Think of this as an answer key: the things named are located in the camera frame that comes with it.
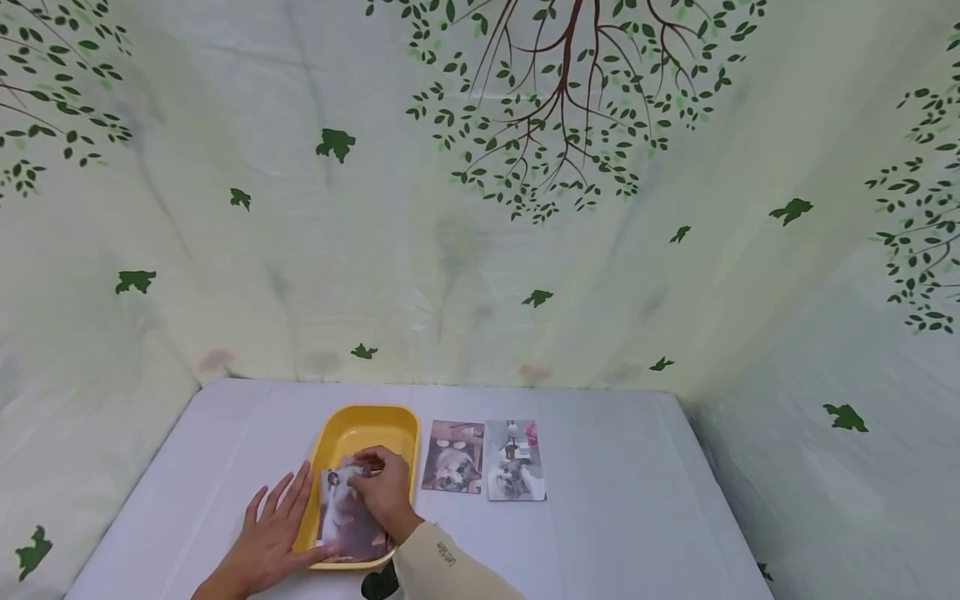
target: jacket sleeve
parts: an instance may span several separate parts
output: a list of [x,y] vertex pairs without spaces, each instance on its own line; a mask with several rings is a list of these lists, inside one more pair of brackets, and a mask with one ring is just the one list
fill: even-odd
[[524,600],[433,523],[421,523],[396,550],[394,567],[407,600]]

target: tree print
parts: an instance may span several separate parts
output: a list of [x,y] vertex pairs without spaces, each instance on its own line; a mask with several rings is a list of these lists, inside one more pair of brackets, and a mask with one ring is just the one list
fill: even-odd
[[[953,26],[947,51],[960,59],[960,23]],[[887,275],[897,291],[887,301],[910,309],[904,321],[915,334],[953,333],[953,316],[942,306],[960,301],[960,219],[956,174],[960,171],[960,61],[942,91],[927,87],[907,93],[897,108],[918,112],[907,134],[917,151],[903,163],[880,169],[866,185],[882,194],[878,211],[896,224],[878,231],[875,241],[887,249]]]
[[120,292],[130,291],[131,286],[139,290],[141,294],[146,294],[147,288],[154,282],[156,271],[121,271],[117,276],[120,277],[120,283],[117,283],[113,290],[117,295]]
[[[735,44],[756,30],[766,0],[713,4],[396,0],[412,29],[408,53],[443,71],[406,112],[432,122],[441,152],[457,153],[451,181],[503,204],[512,221],[542,224],[564,195],[575,211],[627,200],[643,158],[666,151],[680,126],[709,120],[732,84],[728,68],[746,59]],[[516,37],[524,22],[537,29],[530,46]],[[458,49],[467,23],[485,39],[482,53]],[[450,93],[467,101],[445,105]]]
[[350,351],[350,354],[353,354],[357,358],[366,358],[367,360],[373,359],[373,355],[376,354],[377,348],[366,348],[363,344],[360,344],[356,348]]
[[317,146],[317,156],[330,156],[330,152],[332,151],[333,155],[340,161],[340,164],[344,164],[344,157],[347,156],[356,141],[357,138],[347,132],[324,128],[321,132],[320,145]]
[[250,212],[250,194],[243,191],[242,189],[231,187],[230,188],[230,205],[243,206],[244,208],[247,209],[247,212]]
[[794,198],[786,204],[783,208],[777,208],[770,211],[770,216],[774,219],[783,219],[783,226],[786,227],[791,221],[796,221],[799,219],[805,212],[808,212],[810,208],[813,208],[813,204],[802,200],[800,198]]
[[40,566],[40,561],[47,556],[47,553],[54,547],[54,543],[46,539],[46,531],[38,525],[34,534],[30,537],[32,542],[30,545],[24,546],[22,548],[16,548],[13,552],[16,553],[16,558],[20,561],[20,576],[17,578],[18,581],[23,581],[27,578],[27,575],[33,573],[38,566]]
[[[103,62],[103,55],[130,55],[127,30],[107,24],[108,0],[0,0],[0,111],[19,124],[0,132],[0,154],[24,152],[30,140],[57,139],[63,158],[85,167],[106,164],[96,138],[126,142],[131,138],[120,117],[92,106],[91,86],[113,89],[123,77]],[[37,191],[45,167],[15,158],[4,167],[0,189],[26,198]]]
[[833,415],[834,417],[832,427],[836,429],[849,429],[851,431],[856,429],[860,433],[867,433],[869,431],[863,419],[856,414],[856,411],[853,410],[850,404],[842,404],[840,406],[824,404],[824,408],[827,410],[828,415]]
[[663,371],[670,365],[675,365],[676,363],[672,360],[668,360],[666,356],[662,357],[657,364],[650,368],[650,371]]
[[767,563],[757,563],[756,566],[757,566],[757,568],[760,569],[760,575],[763,575],[763,579],[765,579],[765,580],[767,580],[767,581],[773,581],[773,580],[774,580],[774,578],[773,578],[773,576],[770,574],[770,572],[767,571]]
[[684,225],[683,227],[677,229],[677,233],[675,233],[674,236],[670,238],[669,243],[673,244],[674,242],[677,242],[678,244],[680,244],[681,242],[683,242],[684,238],[686,237],[686,234],[690,231],[690,229],[691,227],[689,225]]
[[551,298],[553,298],[553,292],[547,292],[546,290],[534,290],[530,293],[530,297],[521,302],[521,304],[533,304],[534,308],[537,308]]

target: white table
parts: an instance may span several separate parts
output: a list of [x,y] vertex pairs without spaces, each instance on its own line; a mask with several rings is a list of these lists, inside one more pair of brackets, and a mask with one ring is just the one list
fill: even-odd
[[[67,600],[189,598],[257,488],[354,402],[420,416],[418,482],[433,419],[537,420],[546,502],[417,490],[415,503],[529,600],[772,597],[670,395],[225,379],[190,402]],[[353,600],[361,579],[307,572],[259,597]]]

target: printed photograph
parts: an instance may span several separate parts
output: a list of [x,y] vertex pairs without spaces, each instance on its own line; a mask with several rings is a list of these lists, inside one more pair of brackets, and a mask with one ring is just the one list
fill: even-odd
[[353,475],[369,477],[366,467],[352,464],[345,456],[339,468],[320,471],[320,528],[317,545],[336,545],[339,556],[327,563],[365,563],[375,561],[390,551],[391,542],[383,528],[367,510],[356,490],[347,485]]
[[480,493],[483,488],[481,423],[435,420],[423,467],[424,490]]
[[490,500],[546,500],[536,421],[488,420],[486,449]]

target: white fabric wall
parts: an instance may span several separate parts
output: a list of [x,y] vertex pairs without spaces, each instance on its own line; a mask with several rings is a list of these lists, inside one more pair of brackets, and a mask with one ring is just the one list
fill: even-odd
[[[433,82],[459,83],[444,71],[456,52],[480,64],[490,32],[474,37],[469,19],[436,29],[448,6],[493,24],[512,0],[437,3],[434,64],[408,56],[404,0],[113,0],[96,19],[86,0],[0,1],[0,132],[58,133],[20,136],[22,148],[5,133],[0,147],[0,169],[47,169],[27,197],[12,180],[0,189],[0,597],[62,596],[184,404],[227,374],[661,389],[691,407],[715,396],[876,230],[863,181],[915,152],[903,133],[916,115],[895,106],[948,81],[960,14],[952,0],[682,2],[556,3],[545,36],[580,7],[584,49],[596,6],[611,24],[692,30],[728,13],[683,64],[708,68],[701,90],[729,81],[693,130],[673,98],[683,78],[668,73],[649,94],[652,105],[672,94],[649,118],[673,121],[658,133],[668,148],[637,142],[622,159],[634,196],[584,162],[604,188],[597,205],[546,195],[561,211],[541,224],[452,178],[464,148],[441,152],[431,136],[437,110],[479,94],[449,93],[420,120],[406,112]],[[60,5],[77,31],[29,12],[52,19]],[[518,48],[536,44],[537,8],[517,9]],[[53,61],[30,74],[10,58],[60,44],[48,25],[79,47],[100,39],[99,23],[125,27],[123,51],[106,40],[65,56],[108,62],[123,80],[64,68],[85,103],[129,129],[126,144],[33,95],[51,93],[37,86],[60,72]],[[24,40],[26,24],[44,41]],[[634,40],[649,82],[657,37]],[[498,85],[478,114],[509,117]],[[571,97],[643,107],[615,85],[602,105],[595,90]],[[74,127],[98,136],[106,165],[63,157]],[[324,130],[352,138],[342,159],[318,153]],[[550,155],[564,145],[545,143]],[[790,207],[807,211],[793,219]],[[154,275],[118,292],[121,272]],[[54,545],[18,582],[12,551],[31,547],[37,525]]]
[[[960,589],[960,348],[903,324],[877,246],[695,416],[779,600]],[[824,404],[849,404],[867,431],[833,427]]]

